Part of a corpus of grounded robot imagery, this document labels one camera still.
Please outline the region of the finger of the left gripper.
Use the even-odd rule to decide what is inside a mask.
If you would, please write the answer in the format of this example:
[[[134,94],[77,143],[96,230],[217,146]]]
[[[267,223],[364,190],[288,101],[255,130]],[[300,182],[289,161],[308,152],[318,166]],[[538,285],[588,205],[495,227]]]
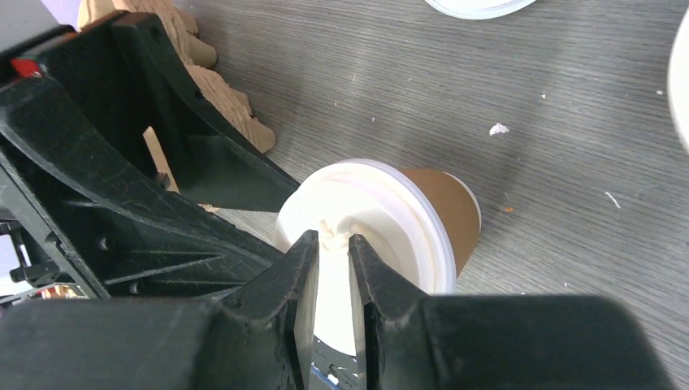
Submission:
[[[57,37],[40,64],[148,176],[154,165],[142,134],[152,128],[180,193],[193,202],[276,212],[298,188],[204,98],[154,14],[117,11]]]

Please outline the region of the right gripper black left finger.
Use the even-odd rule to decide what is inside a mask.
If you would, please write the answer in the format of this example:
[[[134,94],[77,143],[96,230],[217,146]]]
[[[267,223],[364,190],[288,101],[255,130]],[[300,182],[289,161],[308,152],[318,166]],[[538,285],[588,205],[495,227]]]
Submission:
[[[223,299],[217,389],[307,389],[319,283],[319,234],[304,232],[273,266]]]

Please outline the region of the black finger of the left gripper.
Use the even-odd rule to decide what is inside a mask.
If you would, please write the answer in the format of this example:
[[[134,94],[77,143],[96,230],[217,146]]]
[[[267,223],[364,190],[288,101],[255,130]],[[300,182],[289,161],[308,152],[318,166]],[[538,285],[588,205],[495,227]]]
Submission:
[[[230,292],[282,257],[140,172],[54,80],[2,88],[1,160],[97,297]]]

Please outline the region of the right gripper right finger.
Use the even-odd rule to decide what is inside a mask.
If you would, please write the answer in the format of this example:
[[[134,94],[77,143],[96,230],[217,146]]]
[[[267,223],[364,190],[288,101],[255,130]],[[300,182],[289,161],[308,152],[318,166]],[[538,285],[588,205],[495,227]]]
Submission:
[[[420,288],[393,270],[359,234],[349,238],[349,282],[360,389],[421,389],[431,361]]]

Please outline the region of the brown paper coffee cup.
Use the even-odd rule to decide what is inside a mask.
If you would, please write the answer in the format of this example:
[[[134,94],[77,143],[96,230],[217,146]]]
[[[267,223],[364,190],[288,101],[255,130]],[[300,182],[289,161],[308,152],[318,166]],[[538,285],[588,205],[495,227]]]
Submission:
[[[482,215],[470,188],[456,176],[429,168],[401,171],[428,199],[453,250],[455,275],[460,275],[479,243]]]

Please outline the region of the white plastic cup lid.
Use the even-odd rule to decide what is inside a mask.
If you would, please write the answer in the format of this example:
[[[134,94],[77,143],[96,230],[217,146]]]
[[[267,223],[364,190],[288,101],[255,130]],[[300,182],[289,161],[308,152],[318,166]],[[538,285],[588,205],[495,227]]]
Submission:
[[[426,0],[438,12],[462,20],[490,20],[530,6],[535,0]]]

